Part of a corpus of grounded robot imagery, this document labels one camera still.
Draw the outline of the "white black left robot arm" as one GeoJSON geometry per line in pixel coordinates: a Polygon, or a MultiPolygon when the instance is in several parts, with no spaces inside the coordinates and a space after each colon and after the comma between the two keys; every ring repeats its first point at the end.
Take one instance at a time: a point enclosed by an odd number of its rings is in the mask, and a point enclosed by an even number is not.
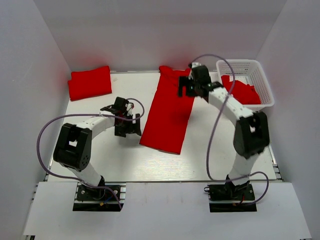
{"type": "Polygon", "coordinates": [[[65,123],[60,129],[53,151],[53,160],[69,169],[88,193],[99,200],[105,196],[106,187],[102,175],[91,165],[92,141],[102,132],[113,128],[114,135],[125,138],[127,135],[142,135],[141,114],[133,114],[134,98],[117,97],[113,104],[100,109],[98,114],[89,115],[79,123],[65,123]]]}

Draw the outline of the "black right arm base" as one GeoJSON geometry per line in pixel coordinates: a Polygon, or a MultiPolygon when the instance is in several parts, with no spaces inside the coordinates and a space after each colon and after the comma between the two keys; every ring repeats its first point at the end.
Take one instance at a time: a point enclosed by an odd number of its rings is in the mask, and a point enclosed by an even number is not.
{"type": "Polygon", "coordinates": [[[231,182],[209,184],[203,190],[208,194],[211,213],[248,213],[257,211],[253,186],[249,181],[240,187],[235,187],[231,182]]]}

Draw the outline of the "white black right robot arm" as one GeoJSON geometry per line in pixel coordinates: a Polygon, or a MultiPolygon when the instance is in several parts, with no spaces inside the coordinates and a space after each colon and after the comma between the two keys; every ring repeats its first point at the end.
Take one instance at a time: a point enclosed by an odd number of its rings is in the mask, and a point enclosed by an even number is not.
{"type": "Polygon", "coordinates": [[[225,179],[229,183],[225,192],[229,198],[236,200],[243,195],[243,186],[249,182],[258,156],[270,144],[267,116],[245,107],[233,97],[235,79],[231,81],[230,88],[226,88],[220,82],[212,81],[205,65],[191,62],[188,66],[189,75],[179,77],[177,95],[204,99],[234,125],[233,147],[236,155],[225,179]]]}

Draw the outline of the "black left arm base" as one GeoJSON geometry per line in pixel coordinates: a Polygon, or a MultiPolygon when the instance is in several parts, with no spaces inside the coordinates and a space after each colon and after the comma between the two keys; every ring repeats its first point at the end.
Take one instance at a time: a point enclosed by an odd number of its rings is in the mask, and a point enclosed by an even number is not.
{"type": "Polygon", "coordinates": [[[74,212],[120,212],[125,203],[126,185],[106,185],[112,190],[89,188],[78,184],[75,192],[74,212]]]}

